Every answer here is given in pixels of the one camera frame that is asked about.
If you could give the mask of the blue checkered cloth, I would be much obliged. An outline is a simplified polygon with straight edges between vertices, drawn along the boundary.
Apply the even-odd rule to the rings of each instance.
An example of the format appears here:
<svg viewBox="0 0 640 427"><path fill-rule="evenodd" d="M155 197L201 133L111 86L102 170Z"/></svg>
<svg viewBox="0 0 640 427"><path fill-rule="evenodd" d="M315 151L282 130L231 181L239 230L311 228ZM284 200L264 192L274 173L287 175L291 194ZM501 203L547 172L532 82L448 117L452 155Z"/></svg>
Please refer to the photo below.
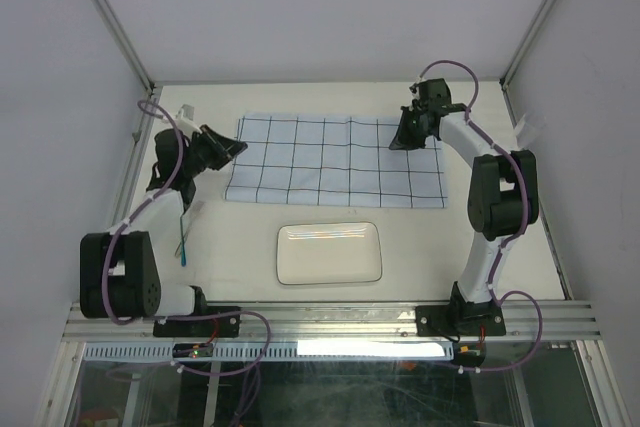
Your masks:
<svg viewBox="0 0 640 427"><path fill-rule="evenodd" d="M231 202L444 209L444 152L429 138L393 150L396 117L250 113L237 126L247 149L233 163Z"/></svg>

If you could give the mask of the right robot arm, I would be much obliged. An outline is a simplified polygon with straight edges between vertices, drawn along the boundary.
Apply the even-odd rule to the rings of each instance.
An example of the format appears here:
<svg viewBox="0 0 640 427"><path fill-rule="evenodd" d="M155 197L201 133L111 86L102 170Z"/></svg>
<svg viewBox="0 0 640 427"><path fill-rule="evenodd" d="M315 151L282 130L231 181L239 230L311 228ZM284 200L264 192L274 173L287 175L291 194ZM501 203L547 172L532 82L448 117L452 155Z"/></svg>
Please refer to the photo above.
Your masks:
<svg viewBox="0 0 640 427"><path fill-rule="evenodd" d="M496 284L511 245L539 216L537 163L527 150L507 151L452 101L443 79L410 87L411 104L401 108L391 150L424 148L433 137L455 150L471 169L467 214L474 238L465 269L452 287L448 325L459 334L479 327L499 305Z"/></svg>

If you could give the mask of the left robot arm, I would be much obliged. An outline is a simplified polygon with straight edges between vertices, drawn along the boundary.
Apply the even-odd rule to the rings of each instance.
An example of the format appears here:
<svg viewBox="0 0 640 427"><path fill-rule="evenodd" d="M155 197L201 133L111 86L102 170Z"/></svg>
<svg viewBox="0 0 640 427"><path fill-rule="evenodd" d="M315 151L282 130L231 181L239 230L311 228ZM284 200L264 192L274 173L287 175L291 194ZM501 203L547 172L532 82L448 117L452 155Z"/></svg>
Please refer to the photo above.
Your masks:
<svg viewBox="0 0 640 427"><path fill-rule="evenodd" d="M195 178L222 169L248 144L202 125L165 129L155 135L154 147L156 160L138 207L108 231L89 233L80 242L80 308L88 319L114 323L174 317L194 336L209 324L206 297L198 286L163 281L154 249L183 246Z"/></svg>

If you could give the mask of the white rectangular plate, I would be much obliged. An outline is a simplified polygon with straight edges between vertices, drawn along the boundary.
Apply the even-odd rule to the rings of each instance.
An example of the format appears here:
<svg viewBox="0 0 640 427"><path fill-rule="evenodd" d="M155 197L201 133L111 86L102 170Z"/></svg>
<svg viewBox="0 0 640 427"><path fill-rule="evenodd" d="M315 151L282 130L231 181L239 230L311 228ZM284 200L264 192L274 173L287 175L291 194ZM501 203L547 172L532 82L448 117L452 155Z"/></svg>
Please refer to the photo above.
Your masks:
<svg viewBox="0 0 640 427"><path fill-rule="evenodd" d="M379 232L371 222L283 226L276 276L285 286L374 283L383 275Z"/></svg>

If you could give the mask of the left aluminium frame post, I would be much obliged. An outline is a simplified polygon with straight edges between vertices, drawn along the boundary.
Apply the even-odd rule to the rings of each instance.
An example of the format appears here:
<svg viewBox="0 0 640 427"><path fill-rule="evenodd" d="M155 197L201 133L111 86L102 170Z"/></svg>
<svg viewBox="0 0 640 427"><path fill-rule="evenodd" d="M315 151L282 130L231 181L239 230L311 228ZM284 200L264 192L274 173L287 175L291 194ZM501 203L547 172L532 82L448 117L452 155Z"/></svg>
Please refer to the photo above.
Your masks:
<svg viewBox="0 0 640 427"><path fill-rule="evenodd" d="M116 46L119 48L127 64L134 73L134 76L142 85L144 91L151 94L154 91L155 83L143 65L111 3L109 0L91 1L97 9L105 27L111 34Z"/></svg>

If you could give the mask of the aluminium frame post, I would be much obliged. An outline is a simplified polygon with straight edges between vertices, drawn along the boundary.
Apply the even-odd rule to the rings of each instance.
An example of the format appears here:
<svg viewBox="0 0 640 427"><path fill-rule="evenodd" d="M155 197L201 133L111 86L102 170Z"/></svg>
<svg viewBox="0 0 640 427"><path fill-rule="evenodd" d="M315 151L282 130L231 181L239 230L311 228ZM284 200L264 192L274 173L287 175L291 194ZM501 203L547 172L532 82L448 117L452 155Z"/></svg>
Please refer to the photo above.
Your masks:
<svg viewBox="0 0 640 427"><path fill-rule="evenodd" d="M127 64L134 73L134 76L142 85L144 91L151 94L154 91L155 83L143 65L111 3L109 0L91 1L97 9L105 27L111 34L116 46L119 48Z"/></svg>
<svg viewBox="0 0 640 427"><path fill-rule="evenodd" d="M533 18L531 19L531 22L526 28L522 39L520 40L514 54L512 55L507 68L500 78L500 85L503 89L506 89L509 86L510 82L514 79L520 65L531 49L538 34L544 27L557 2L558 0L542 0L539 4Z"/></svg>

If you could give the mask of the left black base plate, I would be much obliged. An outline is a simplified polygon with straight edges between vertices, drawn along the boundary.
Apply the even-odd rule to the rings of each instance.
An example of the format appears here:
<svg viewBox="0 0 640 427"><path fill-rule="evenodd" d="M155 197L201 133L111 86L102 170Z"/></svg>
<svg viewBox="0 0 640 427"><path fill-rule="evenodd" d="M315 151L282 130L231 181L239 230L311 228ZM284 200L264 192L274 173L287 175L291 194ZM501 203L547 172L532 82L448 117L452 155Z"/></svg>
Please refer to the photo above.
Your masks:
<svg viewBox="0 0 640 427"><path fill-rule="evenodd" d="M239 335L240 316L238 306L207 306L197 316L206 320L155 322L153 336L157 338L198 338L200 340L216 334L217 338L236 338Z"/></svg>

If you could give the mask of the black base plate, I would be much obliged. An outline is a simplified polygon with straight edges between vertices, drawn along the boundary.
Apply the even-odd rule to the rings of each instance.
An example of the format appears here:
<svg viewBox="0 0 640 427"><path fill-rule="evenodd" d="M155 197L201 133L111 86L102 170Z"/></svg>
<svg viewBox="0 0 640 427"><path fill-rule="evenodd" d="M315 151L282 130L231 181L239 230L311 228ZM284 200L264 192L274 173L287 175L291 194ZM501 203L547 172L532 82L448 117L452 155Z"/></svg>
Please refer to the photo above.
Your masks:
<svg viewBox="0 0 640 427"><path fill-rule="evenodd" d="M415 308L419 337L487 337L506 335L504 315L494 302L464 306L419 305Z"/></svg>
<svg viewBox="0 0 640 427"><path fill-rule="evenodd" d="M239 335L240 316L238 306L207 306L197 316L206 320L155 322L153 336L157 338L198 338L200 340L216 334L217 338L236 338Z"/></svg>

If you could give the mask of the right aluminium frame post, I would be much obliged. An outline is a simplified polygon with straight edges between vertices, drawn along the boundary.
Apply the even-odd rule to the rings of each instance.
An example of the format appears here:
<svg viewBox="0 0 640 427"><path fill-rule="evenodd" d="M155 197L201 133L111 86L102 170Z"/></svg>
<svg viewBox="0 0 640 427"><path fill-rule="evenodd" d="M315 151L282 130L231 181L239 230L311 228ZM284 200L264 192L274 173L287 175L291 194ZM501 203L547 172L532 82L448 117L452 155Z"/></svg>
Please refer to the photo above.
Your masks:
<svg viewBox="0 0 640 427"><path fill-rule="evenodd" d="M526 28L522 39L520 40L514 54L512 55L507 68L500 78L500 85L503 89L506 89L509 86L510 82L514 79L520 65L531 49L538 34L544 27L557 2L558 0L542 0L539 4L533 18L531 19L531 22Z"/></svg>

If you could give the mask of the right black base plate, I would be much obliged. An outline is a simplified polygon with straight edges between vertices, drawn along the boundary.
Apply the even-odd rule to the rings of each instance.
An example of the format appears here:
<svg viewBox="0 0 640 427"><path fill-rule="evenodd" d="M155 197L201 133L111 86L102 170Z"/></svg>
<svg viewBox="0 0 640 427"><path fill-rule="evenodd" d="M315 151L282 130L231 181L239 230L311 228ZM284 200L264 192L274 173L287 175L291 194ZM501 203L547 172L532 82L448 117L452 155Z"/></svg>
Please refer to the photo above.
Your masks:
<svg viewBox="0 0 640 427"><path fill-rule="evenodd" d="M487 337L506 335L504 315L494 302L464 306L419 305L415 308L419 337Z"/></svg>

